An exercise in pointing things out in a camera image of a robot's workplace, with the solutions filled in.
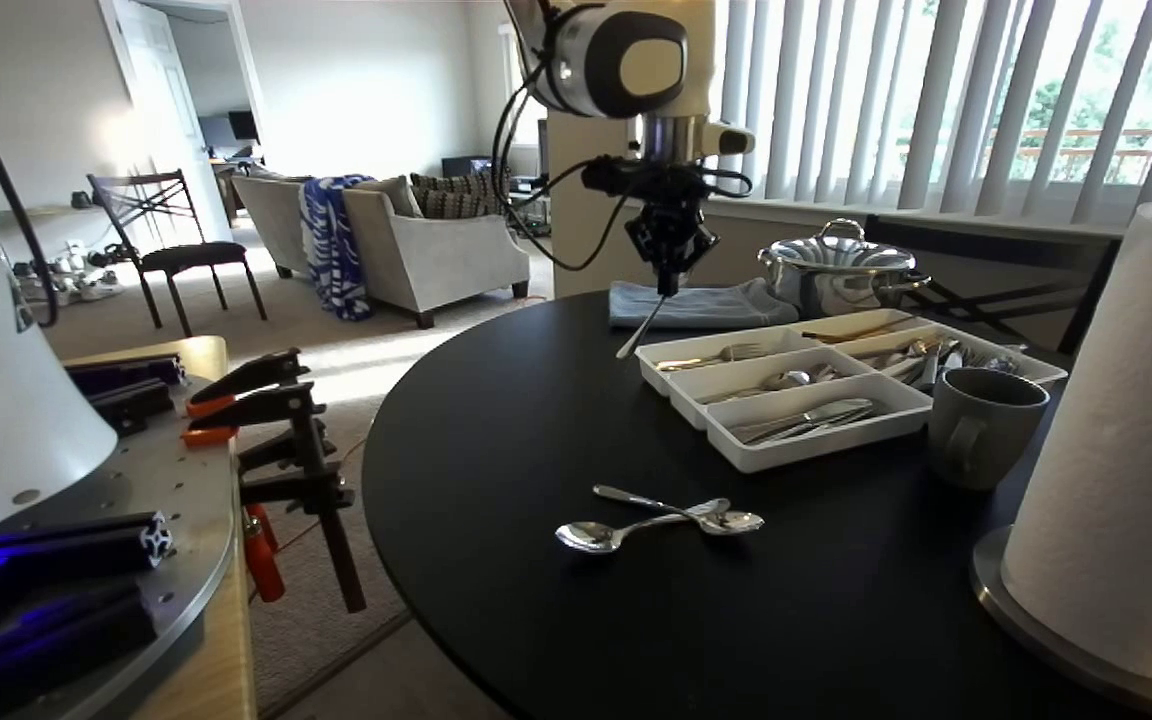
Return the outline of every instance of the white armchair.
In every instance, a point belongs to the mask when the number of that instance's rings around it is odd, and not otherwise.
[[[277,178],[277,174],[231,174],[231,187],[240,194],[257,235],[263,239],[280,278],[307,278],[303,256],[303,225],[299,225],[299,184],[303,178]]]
[[[529,256],[505,215],[400,215],[381,187],[347,187],[344,215],[359,245],[370,298],[430,328],[437,309],[512,287],[529,298]]]

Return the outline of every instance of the white cylinder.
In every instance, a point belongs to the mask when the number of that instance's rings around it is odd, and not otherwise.
[[[1152,682],[1152,203],[1124,235],[1006,549],[1026,611]]]

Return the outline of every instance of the window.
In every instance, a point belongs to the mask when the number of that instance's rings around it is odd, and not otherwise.
[[[712,104],[761,200],[1128,225],[1152,0],[726,0]]]

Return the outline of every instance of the black round table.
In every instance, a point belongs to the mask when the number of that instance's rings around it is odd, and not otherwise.
[[[974,598],[974,545],[1019,487],[962,495],[926,436],[739,478],[658,395],[608,302],[480,324],[423,355],[370,436],[377,554],[432,639],[535,720],[1128,717]],[[554,542],[620,484],[734,495],[768,531],[658,529],[614,559]]]

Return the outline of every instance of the white cutlery tray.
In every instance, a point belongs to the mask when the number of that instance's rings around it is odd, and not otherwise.
[[[639,344],[636,361],[639,376],[662,395],[667,395],[667,405],[693,429],[699,429],[708,444],[734,461],[734,467],[764,474],[778,465],[921,433],[928,423],[933,395],[879,370],[879,361],[921,340],[933,348],[956,340],[974,365],[999,365],[1039,390],[1051,390],[1070,376],[1064,370],[1033,361],[1019,348],[1006,348],[893,309]],[[764,390],[768,376],[789,370],[829,370],[829,376],[799,390]],[[805,436],[772,436],[761,444],[739,441],[745,423],[793,423],[808,408],[842,395],[870,395],[878,415]]]

